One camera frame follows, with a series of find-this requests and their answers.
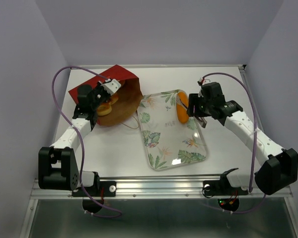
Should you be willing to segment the long orange fake bread loaf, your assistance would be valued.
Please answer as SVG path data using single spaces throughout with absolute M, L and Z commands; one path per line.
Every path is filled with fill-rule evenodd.
M 187 115 L 187 107 L 188 96 L 184 91 L 179 91 L 176 96 L 176 111 L 177 118 L 182 124 L 187 123 L 189 120 L 189 116 Z

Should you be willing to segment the red brown paper bag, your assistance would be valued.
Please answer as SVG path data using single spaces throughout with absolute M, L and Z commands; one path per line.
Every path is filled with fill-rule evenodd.
M 141 99 L 143 98 L 140 90 L 139 78 L 119 65 L 107 69 L 100 75 L 91 78 L 79 86 L 88 84 L 94 88 L 98 83 L 102 84 L 108 78 L 116 79 L 122 85 L 116 92 L 119 96 L 119 100 L 113 105 L 109 105 L 107 101 L 102 103 L 96 111 L 98 115 L 97 119 L 85 119 L 89 122 L 91 129 L 93 129 L 96 124 L 113 126 L 124 122 L 136 112 Z M 76 104 L 77 88 L 79 86 L 69 91 L 69 94 Z

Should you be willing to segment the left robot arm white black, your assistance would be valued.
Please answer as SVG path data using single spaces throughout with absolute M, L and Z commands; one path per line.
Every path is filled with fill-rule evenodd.
M 78 103 L 70 126 L 63 135 L 49 147 L 42 147 L 38 153 L 38 184 L 41 189 L 68 190 L 83 189 L 89 195 L 100 191 L 97 172 L 79 171 L 75 151 L 81 146 L 97 122 L 97 109 L 114 95 L 121 84 L 113 79 L 98 82 L 93 88 L 85 84 L 77 88 Z

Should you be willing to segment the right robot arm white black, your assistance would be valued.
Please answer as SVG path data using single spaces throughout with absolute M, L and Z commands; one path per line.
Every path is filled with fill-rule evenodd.
M 252 158 L 261 166 L 257 172 L 240 173 L 237 168 L 228 171 L 219 180 L 219 189 L 231 193 L 236 187 L 245 186 L 250 179 L 256 188 L 272 195 L 298 179 L 298 153 L 285 149 L 258 129 L 243 108 L 234 100 L 226 101 L 219 83 L 199 83 L 199 93 L 189 95 L 187 114 L 194 117 L 201 127 L 206 127 L 206 117 L 220 122 L 234 133 L 252 152 Z

